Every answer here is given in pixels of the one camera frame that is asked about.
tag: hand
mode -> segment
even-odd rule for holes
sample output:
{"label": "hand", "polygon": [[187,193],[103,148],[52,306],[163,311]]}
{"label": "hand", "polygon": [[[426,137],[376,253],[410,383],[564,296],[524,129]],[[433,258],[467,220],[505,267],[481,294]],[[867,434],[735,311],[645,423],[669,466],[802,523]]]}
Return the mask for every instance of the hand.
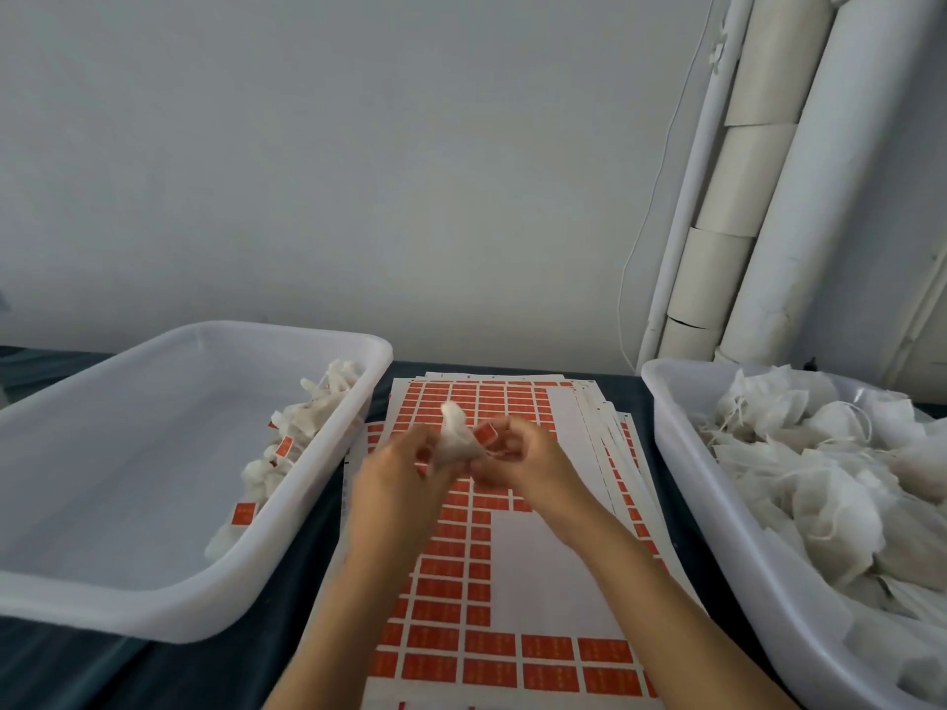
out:
{"label": "hand", "polygon": [[470,462],[477,483],[511,488],[535,508],[552,532],[571,545],[576,526],[601,505],[546,429],[522,418],[491,421],[500,437],[490,457]]}
{"label": "hand", "polygon": [[415,459],[437,442],[438,429],[419,424],[368,456],[355,477],[349,514],[349,559],[390,569],[403,580],[430,539],[447,490],[463,465],[430,467]]}

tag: white wall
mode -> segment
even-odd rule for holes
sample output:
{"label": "white wall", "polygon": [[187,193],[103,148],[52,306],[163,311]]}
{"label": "white wall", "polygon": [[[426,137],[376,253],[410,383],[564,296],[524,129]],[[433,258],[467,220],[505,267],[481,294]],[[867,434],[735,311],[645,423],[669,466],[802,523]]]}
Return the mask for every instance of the white wall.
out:
{"label": "white wall", "polygon": [[223,317],[627,370],[709,1],[0,0],[0,344]]}
{"label": "white wall", "polygon": [[880,383],[947,238],[947,14],[932,34],[791,360]]}

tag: left hand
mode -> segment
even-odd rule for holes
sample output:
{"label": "left hand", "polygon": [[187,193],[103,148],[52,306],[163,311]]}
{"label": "left hand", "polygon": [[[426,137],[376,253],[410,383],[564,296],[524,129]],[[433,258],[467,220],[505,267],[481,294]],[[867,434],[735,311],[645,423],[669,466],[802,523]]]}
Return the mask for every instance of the left hand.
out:
{"label": "left hand", "polygon": [[415,467],[418,452],[433,448],[439,430],[419,424],[368,456],[355,478],[349,514],[349,559],[403,580],[427,545],[448,489],[463,464]]}

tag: dark blue tablecloth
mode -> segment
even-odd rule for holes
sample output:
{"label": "dark blue tablecloth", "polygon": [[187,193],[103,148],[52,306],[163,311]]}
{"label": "dark blue tablecloth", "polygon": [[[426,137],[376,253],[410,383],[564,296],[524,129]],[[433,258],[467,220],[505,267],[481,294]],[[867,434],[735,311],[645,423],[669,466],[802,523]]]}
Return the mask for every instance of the dark blue tablecloth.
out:
{"label": "dark blue tablecloth", "polygon": [[[17,361],[17,353],[0,354],[0,384],[13,399],[101,358],[68,355],[59,362],[55,355],[34,357],[34,362],[46,364],[45,371],[34,373],[30,369],[36,367],[22,357]],[[5,360],[23,364],[21,373],[10,373],[12,364],[8,363],[4,378]],[[385,418],[393,379],[426,371],[542,373],[396,361],[375,389],[368,420]],[[632,414],[655,476],[671,541],[697,595],[710,617],[773,676],[763,649],[657,452],[654,403],[644,382],[625,376],[566,376],[597,381],[609,401],[620,411]],[[29,389],[18,385],[18,380],[28,381]],[[253,606],[234,625],[212,638],[184,645],[151,643],[0,618],[0,708],[258,708],[298,643],[338,541],[341,476],[339,468]]]}

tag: pile of tea bags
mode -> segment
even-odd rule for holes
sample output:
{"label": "pile of tea bags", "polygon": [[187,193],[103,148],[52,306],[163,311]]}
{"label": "pile of tea bags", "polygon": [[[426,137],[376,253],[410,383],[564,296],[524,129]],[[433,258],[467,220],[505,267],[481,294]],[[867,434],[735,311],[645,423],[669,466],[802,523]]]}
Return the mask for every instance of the pile of tea bags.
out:
{"label": "pile of tea bags", "polygon": [[354,361],[337,359],[328,365],[320,383],[300,381],[310,395],[305,403],[294,403],[270,417],[273,429],[270,445],[262,457],[243,468],[243,497],[237,501],[224,523],[210,538],[204,552],[208,561],[217,561],[243,536],[263,505],[276,493],[279,484],[299,460],[316,433],[338,408],[346,393],[359,380]]}
{"label": "pile of tea bags", "polygon": [[738,371],[698,430],[776,552],[821,576],[848,649],[947,706],[947,420],[784,366]]}

